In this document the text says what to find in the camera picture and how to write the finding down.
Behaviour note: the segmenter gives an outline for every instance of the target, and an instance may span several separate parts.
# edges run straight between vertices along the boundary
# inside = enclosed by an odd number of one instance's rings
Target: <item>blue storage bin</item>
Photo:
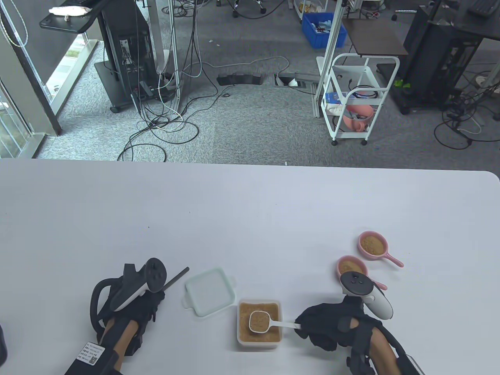
[[[334,20],[333,13],[304,13],[302,18],[302,32],[311,44],[312,48],[326,48],[328,44],[329,32],[316,32],[319,22]],[[340,24],[336,48],[342,48],[346,44],[347,30]]]

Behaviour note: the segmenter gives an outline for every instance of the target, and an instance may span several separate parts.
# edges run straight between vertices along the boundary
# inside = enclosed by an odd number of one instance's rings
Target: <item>white rope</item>
[[[5,39],[7,39],[10,42],[10,44],[12,44],[13,46],[19,47],[19,48],[23,48],[23,47],[25,47],[28,44],[28,29],[26,28],[25,20],[23,19],[23,16],[19,12],[18,7],[16,6],[16,4],[14,4],[13,0],[10,0],[10,2],[14,6],[15,11],[19,15],[19,18],[21,19],[22,26],[24,27],[24,33],[26,34],[26,40],[25,41],[21,41],[21,45],[15,43],[11,39],[11,37],[9,36],[9,34],[7,34],[7,30],[5,28],[4,22],[2,21],[2,17],[0,17],[0,29],[1,29],[1,32],[2,32],[3,36],[5,37]],[[0,0],[0,5],[1,5],[1,8],[3,10],[3,13],[5,14],[5,16],[7,16],[7,9],[5,8],[5,5],[4,5],[4,3],[3,3],[2,0]]]

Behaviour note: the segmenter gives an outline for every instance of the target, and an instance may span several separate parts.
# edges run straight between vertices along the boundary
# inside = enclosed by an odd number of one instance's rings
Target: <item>white vr controller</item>
[[[362,273],[349,271],[340,276],[342,293],[352,297],[361,297],[363,303],[379,319],[386,321],[393,317],[391,303],[379,287]]]
[[[157,293],[164,287],[167,270],[161,260],[149,259],[139,271],[133,264],[125,264],[121,289],[109,302],[111,311],[120,311],[146,291]]]

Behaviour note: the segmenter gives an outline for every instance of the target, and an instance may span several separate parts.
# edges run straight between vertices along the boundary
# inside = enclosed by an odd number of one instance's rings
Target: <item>label sticker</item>
[[[76,359],[93,366],[96,364],[103,352],[104,348],[102,346],[96,345],[92,342],[87,342]]]

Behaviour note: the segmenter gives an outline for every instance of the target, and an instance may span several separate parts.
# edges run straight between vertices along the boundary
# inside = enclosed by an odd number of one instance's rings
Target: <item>white measuring spoon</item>
[[[269,321],[269,324],[267,325],[267,329],[266,330],[263,330],[263,331],[258,331],[258,330],[255,330],[255,329],[252,329],[252,316],[257,313],[257,314],[266,314],[267,315],[267,319]],[[289,323],[289,322],[286,322],[286,321],[275,321],[275,320],[272,320],[271,319],[271,315],[269,315],[268,312],[266,311],[254,311],[250,314],[250,319],[248,320],[248,328],[250,328],[250,331],[256,333],[256,334],[265,334],[267,331],[269,331],[269,328],[271,327],[285,327],[285,328],[293,328],[293,329],[296,329],[296,330],[300,330],[301,329],[301,325],[300,324],[297,324],[297,323]]]

